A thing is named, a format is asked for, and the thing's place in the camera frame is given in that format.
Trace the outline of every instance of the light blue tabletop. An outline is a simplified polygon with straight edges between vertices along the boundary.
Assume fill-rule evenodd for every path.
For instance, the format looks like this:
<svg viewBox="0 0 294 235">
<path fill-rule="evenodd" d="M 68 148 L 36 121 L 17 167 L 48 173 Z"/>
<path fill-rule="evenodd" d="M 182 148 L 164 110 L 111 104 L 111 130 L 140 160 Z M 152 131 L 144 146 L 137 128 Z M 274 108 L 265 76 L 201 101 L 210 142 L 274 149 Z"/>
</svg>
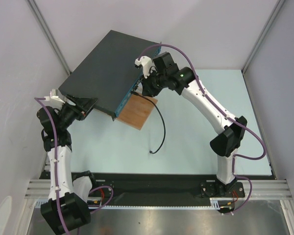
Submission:
<svg viewBox="0 0 294 235">
<path fill-rule="evenodd" d="M 247 126 L 259 134 L 255 115 L 240 70 L 197 70 L 209 92 Z M 110 116 L 93 110 L 84 121 L 69 128 L 73 155 L 71 171 L 98 173 L 216 174 L 217 156 L 209 142 L 217 135 L 206 118 L 189 101 L 168 89 L 156 97 L 167 129 L 162 149 L 163 125 L 153 109 L 139 131 Z M 259 142 L 245 132 L 239 153 L 251 157 L 262 154 Z M 271 175 L 267 158 L 238 159 L 236 172 Z"/>
</svg>

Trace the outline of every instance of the gray floor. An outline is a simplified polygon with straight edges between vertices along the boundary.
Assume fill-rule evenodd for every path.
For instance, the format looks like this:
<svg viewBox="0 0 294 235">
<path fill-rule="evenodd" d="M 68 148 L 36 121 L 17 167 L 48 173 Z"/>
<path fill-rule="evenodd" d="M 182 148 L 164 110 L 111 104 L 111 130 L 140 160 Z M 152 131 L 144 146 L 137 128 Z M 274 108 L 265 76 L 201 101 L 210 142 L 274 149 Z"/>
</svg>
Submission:
<svg viewBox="0 0 294 235">
<path fill-rule="evenodd" d="M 35 209 L 27 235 L 52 235 Z M 101 210 L 81 235 L 289 235 L 279 201 L 250 201 L 234 216 L 195 210 Z"/>
</svg>

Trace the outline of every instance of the black cover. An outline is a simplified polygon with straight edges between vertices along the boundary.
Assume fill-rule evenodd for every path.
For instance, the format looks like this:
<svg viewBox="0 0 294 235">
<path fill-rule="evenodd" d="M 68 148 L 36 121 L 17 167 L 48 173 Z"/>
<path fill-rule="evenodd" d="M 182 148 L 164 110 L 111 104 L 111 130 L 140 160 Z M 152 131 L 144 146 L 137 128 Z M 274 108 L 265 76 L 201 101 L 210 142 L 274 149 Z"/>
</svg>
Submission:
<svg viewBox="0 0 294 235">
<path fill-rule="evenodd" d="M 110 31 L 59 87 L 63 95 L 98 98 L 95 109 L 115 118 L 130 97 L 130 90 L 142 70 L 135 59 L 148 46 L 156 44 L 116 31 Z M 158 48 L 145 55 L 153 57 Z"/>
</svg>

